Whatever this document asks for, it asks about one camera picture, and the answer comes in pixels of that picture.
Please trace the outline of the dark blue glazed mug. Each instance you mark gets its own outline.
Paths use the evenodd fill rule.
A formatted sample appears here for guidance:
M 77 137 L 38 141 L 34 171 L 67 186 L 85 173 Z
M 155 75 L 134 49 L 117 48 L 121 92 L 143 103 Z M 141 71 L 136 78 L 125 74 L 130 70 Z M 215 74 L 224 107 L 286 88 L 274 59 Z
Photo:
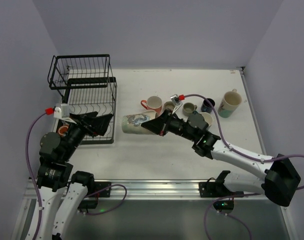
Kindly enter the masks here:
M 212 112 L 212 107 L 215 106 L 215 101 L 211 98 L 208 98 L 207 100 L 204 100 L 201 106 L 201 111 L 206 112 L 206 113 L 211 113 Z

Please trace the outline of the tall cream teal coral mug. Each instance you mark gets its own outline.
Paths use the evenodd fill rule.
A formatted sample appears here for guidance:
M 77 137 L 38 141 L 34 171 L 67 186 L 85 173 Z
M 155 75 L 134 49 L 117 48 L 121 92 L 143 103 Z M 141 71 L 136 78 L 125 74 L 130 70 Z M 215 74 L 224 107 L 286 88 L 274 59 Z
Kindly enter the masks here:
M 242 97 L 237 92 L 237 89 L 233 89 L 224 94 L 220 106 L 218 108 L 218 114 L 222 118 L 230 117 L 233 112 L 240 106 L 242 103 Z

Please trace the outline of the speckled beige small cup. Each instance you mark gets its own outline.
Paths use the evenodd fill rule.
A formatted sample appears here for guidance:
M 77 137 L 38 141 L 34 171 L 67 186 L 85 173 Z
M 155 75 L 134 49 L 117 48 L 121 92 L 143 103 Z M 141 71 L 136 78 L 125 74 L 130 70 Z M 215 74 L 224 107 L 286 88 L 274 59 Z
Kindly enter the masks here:
M 167 101 L 164 103 L 164 110 L 173 111 L 175 109 L 175 104 L 172 101 Z

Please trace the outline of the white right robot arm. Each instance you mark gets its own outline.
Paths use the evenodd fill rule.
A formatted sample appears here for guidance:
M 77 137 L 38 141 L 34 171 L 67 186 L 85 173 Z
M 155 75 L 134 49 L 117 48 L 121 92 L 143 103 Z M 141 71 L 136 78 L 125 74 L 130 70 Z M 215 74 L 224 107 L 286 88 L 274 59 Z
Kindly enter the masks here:
M 229 170 L 208 183 L 200 182 L 199 191 L 203 198 L 227 197 L 253 193 L 266 196 L 273 203 L 287 207 L 300 183 L 300 176 L 288 158 L 275 160 L 261 155 L 254 161 L 255 153 L 231 144 L 224 144 L 221 137 L 208 131 L 204 117 L 194 112 L 187 120 L 166 110 L 141 126 L 150 132 L 164 136 L 173 133 L 193 142 L 192 149 L 201 157 L 226 162 L 247 171 L 235 174 Z

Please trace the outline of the olive brown small mug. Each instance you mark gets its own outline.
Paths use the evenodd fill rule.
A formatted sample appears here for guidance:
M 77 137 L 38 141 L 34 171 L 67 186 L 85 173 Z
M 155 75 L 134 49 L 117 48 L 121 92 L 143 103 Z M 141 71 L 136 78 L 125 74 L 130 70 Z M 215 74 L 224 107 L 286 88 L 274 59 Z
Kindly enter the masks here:
M 193 114 L 193 112 L 197 109 L 197 105 L 191 103 L 191 102 L 186 102 L 183 105 L 182 112 L 186 117 L 189 117 L 190 115 Z

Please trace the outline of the small orange red mug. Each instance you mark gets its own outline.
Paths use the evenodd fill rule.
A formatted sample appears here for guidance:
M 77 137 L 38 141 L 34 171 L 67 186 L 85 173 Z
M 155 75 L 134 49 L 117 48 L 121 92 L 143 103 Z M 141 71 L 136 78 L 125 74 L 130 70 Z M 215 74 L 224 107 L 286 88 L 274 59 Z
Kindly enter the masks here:
M 61 127 L 58 128 L 57 130 L 57 133 L 60 135 L 60 136 L 63 136 L 69 129 L 69 126 L 68 125 L 62 125 Z

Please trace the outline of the tall cream green mug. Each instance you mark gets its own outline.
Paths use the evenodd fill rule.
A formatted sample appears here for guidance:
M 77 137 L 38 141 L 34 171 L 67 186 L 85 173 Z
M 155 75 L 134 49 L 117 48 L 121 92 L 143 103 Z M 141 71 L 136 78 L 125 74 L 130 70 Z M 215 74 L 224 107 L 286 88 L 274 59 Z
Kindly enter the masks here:
M 153 132 L 141 127 L 142 123 L 154 120 L 158 113 L 154 110 L 146 110 L 142 113 L 125 115 L 122 118 L 122 132 L 125 134 L 153 135 Z

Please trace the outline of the dark teal mug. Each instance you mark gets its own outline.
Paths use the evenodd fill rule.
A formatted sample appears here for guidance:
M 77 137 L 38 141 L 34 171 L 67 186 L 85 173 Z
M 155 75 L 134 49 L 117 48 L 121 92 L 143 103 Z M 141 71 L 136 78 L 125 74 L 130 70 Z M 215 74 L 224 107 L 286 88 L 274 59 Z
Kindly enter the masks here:
M 198 112 L 198 111 L 193 111 L 194 114 L 198 113 L 201 114 L 202 117 L 204 118 L 205 122 L 208 124 L 207 130 L 209 130 L 213 124 L 213 117 L 210 113 L 208 112 Z

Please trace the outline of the large orange mug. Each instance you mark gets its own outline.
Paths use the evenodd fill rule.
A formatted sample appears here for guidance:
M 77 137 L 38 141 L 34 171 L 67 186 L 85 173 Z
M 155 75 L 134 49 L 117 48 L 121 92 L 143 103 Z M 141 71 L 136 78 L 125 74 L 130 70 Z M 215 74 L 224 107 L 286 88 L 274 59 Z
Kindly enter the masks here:
M 154 110 L 159 115 L 162 111 L 162 99 L 158 96 L 151 96 L 147 100 L 141 100 L 140 104 L 146 110 Z

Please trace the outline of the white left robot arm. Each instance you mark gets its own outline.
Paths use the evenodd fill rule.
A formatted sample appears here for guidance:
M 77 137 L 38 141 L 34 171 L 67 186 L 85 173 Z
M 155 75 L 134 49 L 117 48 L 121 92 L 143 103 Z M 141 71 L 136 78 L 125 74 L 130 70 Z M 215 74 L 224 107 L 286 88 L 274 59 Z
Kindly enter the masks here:
M 49 132 L 40 140 L 40 167 L 37 174 L 30 169 L 30 178 L 36 193 L 37 203 L 26 235 L 28 240 L 62 240 L 71 218 L 87 195 L 95 195 L 95 180 L 92 173 L 72 173 L 69 163 L 86 136 L 103 136 L 113 114 L 98 115 L 57 113 L 54 117 L 69 123 L 64 135 Z

